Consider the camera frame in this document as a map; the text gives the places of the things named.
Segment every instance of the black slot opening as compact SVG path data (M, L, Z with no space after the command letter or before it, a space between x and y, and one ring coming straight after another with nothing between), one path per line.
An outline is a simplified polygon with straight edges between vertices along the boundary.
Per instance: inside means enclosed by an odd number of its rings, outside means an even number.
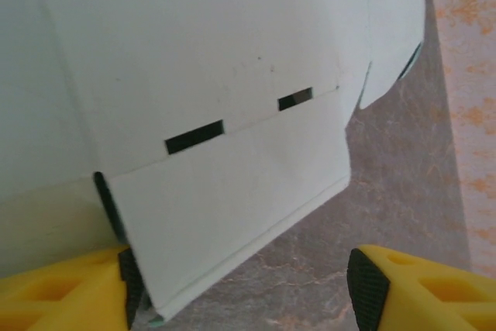
M224 124L219 120L165 140L165 146L169 154L174 154L223 134Z
M417 61L417 58L419 58L420 50L422 49L422 43L420 43L415 50L413 51L412 55L408 59L405 67L403 67L403 70L401 73L398 75L398 78L396 79L399 81L400 79L403 79L405 75L412 69L413 64Z
M295 92L292 95L288 95L277 100L279 104L279 111L289 109L293 106L301 104L302 102L308 101L313 98L312 87L303 89L301 91Z

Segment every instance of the black rubber pad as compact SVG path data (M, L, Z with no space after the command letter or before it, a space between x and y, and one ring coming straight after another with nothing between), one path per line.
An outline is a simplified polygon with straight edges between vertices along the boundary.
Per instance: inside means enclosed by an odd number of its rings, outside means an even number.
M140 269L130 248L119 253L119 268L121 279L126 282L126 318L127 327L131 329L136 311L145 292L145 286Z
M93 173L93 182L95 183L96 190L98 191L110 225L114 230L114 234L117 236L120 243L128 244L124 225L122 224L119 212L115 206L114 198L112 197L112 192L107 185L104 174L102 172Z
M389 279L357 248L351 251L346 279L358 328L377 331L388 296Z

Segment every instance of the orange speckled surface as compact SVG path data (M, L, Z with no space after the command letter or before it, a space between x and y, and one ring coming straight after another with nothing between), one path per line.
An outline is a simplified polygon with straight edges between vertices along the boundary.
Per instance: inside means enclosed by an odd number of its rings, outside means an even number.
M434 0L468 243L496 278L496 0Z

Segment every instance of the rectangular slot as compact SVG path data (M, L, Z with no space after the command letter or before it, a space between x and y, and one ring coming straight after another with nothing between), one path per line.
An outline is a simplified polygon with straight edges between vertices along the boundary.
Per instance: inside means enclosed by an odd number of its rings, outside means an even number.
M401 253L390 253L387 258L398 265L413 265L415 264L415 259L402 255Z
M442 302L487 302L489 299L459 278L423 278L420 284Z
M19 297L31 302L59 302L79 284L76 278L43 278L29 286Z
M189 147L198 145L214 137L224 134L224 123L222 120L207 124L206 126L193 129L179 136L165 140L165 146L169 154L179 153Z
M26 331L34 325L41 315L31 313L16 312L9 314L9 311L0 314L1 331Z
M303 89L301 91L295 92L292 95L284 96L277 100L279 104L279 111L292 108L302 102L308 101L313 98L312 87Z
M480 314L464 317L469 324L477 331L495 331L496 330L496 315L495 314Z

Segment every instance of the gray floor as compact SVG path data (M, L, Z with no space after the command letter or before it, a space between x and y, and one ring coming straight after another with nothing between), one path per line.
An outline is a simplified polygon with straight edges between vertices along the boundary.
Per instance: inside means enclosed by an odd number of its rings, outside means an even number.
M410 74L347 128L353 178L180 312L162 330L355 330L346 286L363 243L468 268L432 0ZM142 314L135 330L143 331Z

